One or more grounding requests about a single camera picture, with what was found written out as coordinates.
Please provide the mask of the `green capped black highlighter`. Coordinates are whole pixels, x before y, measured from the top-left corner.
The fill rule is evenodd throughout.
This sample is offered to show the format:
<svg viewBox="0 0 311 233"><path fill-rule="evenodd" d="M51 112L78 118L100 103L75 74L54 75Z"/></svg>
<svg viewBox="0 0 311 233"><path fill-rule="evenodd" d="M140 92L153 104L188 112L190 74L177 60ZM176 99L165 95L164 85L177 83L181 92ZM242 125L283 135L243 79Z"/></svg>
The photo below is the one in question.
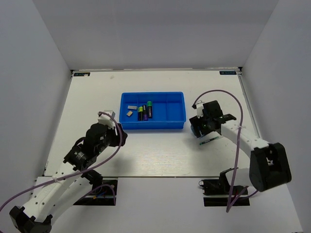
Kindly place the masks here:
<svg viewBox="0 0 311 233"><path fill-rule="evenodd" d="M151 101L147 102L148 118L153 118L153 105Z"/></svg>

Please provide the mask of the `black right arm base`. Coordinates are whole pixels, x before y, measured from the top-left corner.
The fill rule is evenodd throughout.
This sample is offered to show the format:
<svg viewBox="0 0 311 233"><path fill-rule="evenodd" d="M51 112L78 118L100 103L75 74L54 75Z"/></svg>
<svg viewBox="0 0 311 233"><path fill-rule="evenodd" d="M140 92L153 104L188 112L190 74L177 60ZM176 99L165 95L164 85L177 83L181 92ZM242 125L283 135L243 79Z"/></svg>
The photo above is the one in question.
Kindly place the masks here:
<svg viewBox="0 0 311 233"><path fill-rule="evenodd" d="M227 169L220 173L218 179L205 179L200 180L198 185L203 190L203 200L205 207L226 207L227 199L229 195L230 185L226 179L225 174L229 171L233 171L233 168ZM243 186L234 186L232 200L243 190ZM250 206L249 198L243 195L248 195L248 191L245 190L242 196L233 204L233 206Z"/></svg>

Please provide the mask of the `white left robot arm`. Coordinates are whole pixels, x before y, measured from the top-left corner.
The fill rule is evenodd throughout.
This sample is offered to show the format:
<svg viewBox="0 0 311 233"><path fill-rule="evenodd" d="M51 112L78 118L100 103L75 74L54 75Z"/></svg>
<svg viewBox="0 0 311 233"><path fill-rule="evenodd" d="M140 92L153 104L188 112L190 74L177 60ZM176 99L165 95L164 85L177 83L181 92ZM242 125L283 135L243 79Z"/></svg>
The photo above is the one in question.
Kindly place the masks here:
<svg viewBox="0 0 311 233"><path fill-rule="evenodd" d="M89 167L104 149L124 146L126 139L127 134L119 123L112 128L93 124L65 156L51 183L42 185L42 189L21 207L11 209L13 225L21 233L49 233L67 209L88 195L108 192L112 200L116 200L113 185Z"/></svg>

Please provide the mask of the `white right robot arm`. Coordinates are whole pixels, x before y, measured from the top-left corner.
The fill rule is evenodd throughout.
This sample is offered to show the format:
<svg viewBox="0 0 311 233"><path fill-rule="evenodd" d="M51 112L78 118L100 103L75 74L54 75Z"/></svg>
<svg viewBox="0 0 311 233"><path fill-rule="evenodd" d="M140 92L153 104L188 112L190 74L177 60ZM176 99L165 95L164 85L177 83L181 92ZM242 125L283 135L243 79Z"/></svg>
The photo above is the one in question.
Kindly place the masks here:
<svg viewBox="0 0 311 233"><path fill-rule="evenodd" d="M191 129L199 138L212 132L233 142L250 159L249 168L229 168L219 175L218 185L224 193L232 193L238 186L252 186L263 192L289 183L292 174L285 148L269 143L239 125L231 114L223 114L219 103L198 102L193 105L197 115L190 118Z"/></svg>

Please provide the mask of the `yellow capped black highlighter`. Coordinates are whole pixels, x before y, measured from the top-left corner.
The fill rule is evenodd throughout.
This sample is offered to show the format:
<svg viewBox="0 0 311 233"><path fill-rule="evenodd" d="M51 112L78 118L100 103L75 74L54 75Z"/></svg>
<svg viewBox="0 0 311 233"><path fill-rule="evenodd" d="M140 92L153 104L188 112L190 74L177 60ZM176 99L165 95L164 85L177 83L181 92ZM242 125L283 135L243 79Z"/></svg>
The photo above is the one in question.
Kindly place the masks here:
<svg viewBox="0 0 311 233"><path fill-rule="evenodd" d="M142 106L138 108L138 120L143 121L143 107Z"/></svg>

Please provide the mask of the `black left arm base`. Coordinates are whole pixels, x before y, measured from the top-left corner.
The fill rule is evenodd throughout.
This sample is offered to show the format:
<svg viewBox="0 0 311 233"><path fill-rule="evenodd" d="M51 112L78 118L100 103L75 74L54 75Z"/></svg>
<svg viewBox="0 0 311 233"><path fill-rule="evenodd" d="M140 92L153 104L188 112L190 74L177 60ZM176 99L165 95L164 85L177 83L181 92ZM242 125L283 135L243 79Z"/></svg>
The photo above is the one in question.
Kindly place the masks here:
<svg viewBox="0 0 311 233"><path fill-rule="evenodd" d="M103 180L103 186L79 199L74 206L115 206L117 200L117 179Z"/></svg>

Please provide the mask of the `blue labelled round jar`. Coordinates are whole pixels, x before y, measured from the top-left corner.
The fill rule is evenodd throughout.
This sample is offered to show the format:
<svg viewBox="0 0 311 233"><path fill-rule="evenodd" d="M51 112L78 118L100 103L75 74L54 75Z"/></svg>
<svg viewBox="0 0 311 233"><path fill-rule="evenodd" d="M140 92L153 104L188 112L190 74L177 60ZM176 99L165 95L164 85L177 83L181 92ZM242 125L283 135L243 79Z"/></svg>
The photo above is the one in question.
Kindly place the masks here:
<svg viewBox="0 0 311 233"><path fill-rule="evenodd" d="M193 135L194 135L195 137L197 137L197 132L196 132L195 128L194 128L192 125L191 125L190 129L191 129Z"/></svg>

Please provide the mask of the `purple capped black highlighter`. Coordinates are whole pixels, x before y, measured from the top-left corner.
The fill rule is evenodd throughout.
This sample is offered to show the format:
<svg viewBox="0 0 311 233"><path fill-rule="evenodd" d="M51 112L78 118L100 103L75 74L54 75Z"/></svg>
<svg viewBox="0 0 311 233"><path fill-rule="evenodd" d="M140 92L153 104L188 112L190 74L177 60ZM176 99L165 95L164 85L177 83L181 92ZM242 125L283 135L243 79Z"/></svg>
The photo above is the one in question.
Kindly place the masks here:
<svg viewBox="0 0 311 233"><path fill-rule="evenodd" d="M142 106L142 113L143 113L143 121L147 121L148 120L148 110L147 110L147 106L146 105L143 105Z"/></svg>

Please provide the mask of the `grey white eraser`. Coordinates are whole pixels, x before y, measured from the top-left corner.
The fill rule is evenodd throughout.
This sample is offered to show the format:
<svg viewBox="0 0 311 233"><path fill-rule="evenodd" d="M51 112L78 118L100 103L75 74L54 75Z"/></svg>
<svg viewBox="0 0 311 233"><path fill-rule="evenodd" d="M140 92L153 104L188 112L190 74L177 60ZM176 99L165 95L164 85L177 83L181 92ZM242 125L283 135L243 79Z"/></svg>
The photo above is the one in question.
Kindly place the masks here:
<svg viewBox="0 0 311 233"><path fill-rule="evenodd" d="M128 106L127 106L127 109L128 109L128 110L137 110L138 107L137 107L137 106L133 106L133 105L128 105Z"/></svg>

